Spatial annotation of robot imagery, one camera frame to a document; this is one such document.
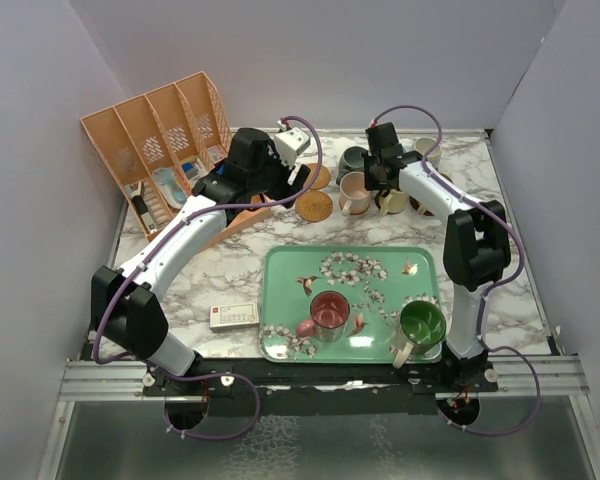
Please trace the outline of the grey ceramic mug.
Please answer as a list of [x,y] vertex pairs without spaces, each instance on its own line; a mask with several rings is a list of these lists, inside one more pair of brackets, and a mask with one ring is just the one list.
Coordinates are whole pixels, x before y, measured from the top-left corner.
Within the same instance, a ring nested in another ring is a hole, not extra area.
[[346,174],[364,171],[363,155],[365,153],[366,150],[360,146],[351,146],[344,150],[338,162],[338,174],[336,177],[337,185],[341,183],[342,178]]

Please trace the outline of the cream ceramic mug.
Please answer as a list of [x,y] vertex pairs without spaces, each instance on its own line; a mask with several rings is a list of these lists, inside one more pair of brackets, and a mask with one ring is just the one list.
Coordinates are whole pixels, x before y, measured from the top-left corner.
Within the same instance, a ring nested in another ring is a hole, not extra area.
[[439,168],[442,149],[433,138],[420,137],[414,140],[413,149],[422,156],[427,155],[427,161],[435,168]]

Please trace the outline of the yellow ceramic mug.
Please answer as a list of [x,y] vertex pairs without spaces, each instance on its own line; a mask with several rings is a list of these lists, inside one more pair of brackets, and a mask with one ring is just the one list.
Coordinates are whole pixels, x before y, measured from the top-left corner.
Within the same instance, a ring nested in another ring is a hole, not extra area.
[[405,210],[409,195],[401,190],[390,189],[379,191],[375,203],[381,215],[395,215]]

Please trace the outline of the pink ceramic mug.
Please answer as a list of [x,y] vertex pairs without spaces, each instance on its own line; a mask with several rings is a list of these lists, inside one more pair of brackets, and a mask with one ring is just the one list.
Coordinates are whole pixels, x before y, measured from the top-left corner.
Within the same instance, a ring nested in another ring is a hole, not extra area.
[[359,215],[370,206],[370,192],[365,188],[363,172],[345,174],[339,186],[339,205],[345,216]]

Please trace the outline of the tan ceramic mug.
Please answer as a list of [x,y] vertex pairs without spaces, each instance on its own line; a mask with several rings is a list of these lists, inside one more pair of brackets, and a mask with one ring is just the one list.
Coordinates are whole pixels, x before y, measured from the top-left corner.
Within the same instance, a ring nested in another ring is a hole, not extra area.
[[[441,172],[441,175],[443,178],[445,178],[446,180],[448,180],[451,184],[453,184],[453,179],[450,175],[448,175],[447,173]],[[410,197],[409,198],[409,204],[411,206],[411,208],[420,216],[425,216],[425,217],[433,217],[433,213],[430,212],[428,209],[426,209],[418,200],[416,200],[414,197]]]

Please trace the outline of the green floral tray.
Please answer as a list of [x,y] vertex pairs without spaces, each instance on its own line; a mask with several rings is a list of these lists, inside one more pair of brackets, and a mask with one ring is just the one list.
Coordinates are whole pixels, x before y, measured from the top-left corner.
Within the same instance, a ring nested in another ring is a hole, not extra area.
[[[333,291],[349,307],[334,341],[301,337],[316,296]],[[278,246],[264,262],[259,344],[277,363],[390,364],[401,310],[439,302],[433,255],[421,247]]]

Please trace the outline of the red ceramic mug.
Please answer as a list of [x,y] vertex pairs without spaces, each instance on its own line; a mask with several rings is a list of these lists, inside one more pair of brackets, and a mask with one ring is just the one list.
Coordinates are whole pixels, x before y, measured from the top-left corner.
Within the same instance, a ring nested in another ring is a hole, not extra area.
[[335,342],[343,335],[349,316],[350,305],[342,294],[321,292],[312,300],[309,317],[297,325],[295,333],[300,338]]

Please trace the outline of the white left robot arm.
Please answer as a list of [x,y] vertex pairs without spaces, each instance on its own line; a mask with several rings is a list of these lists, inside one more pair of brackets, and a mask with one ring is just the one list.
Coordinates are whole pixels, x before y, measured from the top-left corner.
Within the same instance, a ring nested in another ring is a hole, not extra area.
[[211,240],[243,211],[263,207],[290,208],[315,180],[298,157],[321,144],[315,129],[301,118],[280,120],[269,135],[243,127],[233,136],[228,156],[201,177],[176,217],[131,260],[113,269],[103,266],[91,281],[91,326],[95,331],[93,360],[104,365],[102,339],[125,354],[166,371],[166,382],[186,395],[200,385],[199,355],[169,330],[160,301],[173,280]]

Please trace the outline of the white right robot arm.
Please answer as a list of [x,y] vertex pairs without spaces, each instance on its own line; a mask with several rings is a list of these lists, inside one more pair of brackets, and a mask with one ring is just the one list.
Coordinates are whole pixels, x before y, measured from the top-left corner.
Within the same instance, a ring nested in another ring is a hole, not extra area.
[[445,226],[443,265],[454,284],[452,325],[446,339],[454,358],[439,367],[441,383],[461,391],[476,376],[468,360],[481,343],[487,289],[502,279],[511,262],[506,214],[497,201],[483,202],[450,183],[422,155],[404,150],[392,123],[366,129],[364,183],[370,191],[401,190]]

